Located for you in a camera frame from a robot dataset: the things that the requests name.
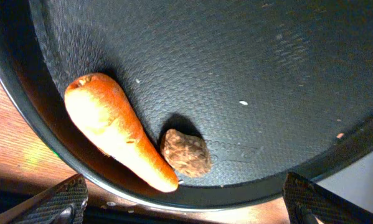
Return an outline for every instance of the wooden surface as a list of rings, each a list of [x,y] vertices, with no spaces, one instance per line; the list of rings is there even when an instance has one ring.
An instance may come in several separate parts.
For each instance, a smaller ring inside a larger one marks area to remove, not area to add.
[[[0,189],[37,194],[75,171],[61,161],[31,130],[0,85]],[[221,212],[174,212],[147,208],[88,182],[89,205],[102,209],[209,223],[289,223],[282,198],[260,205]],[[117,206],[109,207],[107,202]]]

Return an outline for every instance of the white surface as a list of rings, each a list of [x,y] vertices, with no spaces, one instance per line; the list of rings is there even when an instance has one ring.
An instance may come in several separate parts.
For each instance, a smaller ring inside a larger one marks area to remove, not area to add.
[[[373,213],[373,152],[319,185]]]

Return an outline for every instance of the black tray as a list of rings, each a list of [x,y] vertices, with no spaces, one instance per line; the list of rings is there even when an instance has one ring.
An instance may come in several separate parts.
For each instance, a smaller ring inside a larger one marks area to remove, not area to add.
[[[103,156],[62,100],[90,72],[117,80],[152,142],[168,128],[205,138],[212,171],[162,194]],[[373,150],[373,1],[2,1],[0,81],[114,194],[176,210],[265,202],[289,170],[319,180]]]

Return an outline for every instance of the carrot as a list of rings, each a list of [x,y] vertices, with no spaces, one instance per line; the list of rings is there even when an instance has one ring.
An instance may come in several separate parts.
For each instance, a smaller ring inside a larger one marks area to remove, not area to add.
[[[71,120],[103,153],[162,192],[178,187],[177,176],[143,131],[121,87],[102,73],[84,75],[65,91]]]

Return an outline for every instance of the rock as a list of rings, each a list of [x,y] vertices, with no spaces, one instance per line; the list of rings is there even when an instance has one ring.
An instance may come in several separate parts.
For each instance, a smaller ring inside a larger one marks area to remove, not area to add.
[[[161,141],[161,154],[178,172],[201,177],[211,170],[209,150],[204,140],[170,129]]]

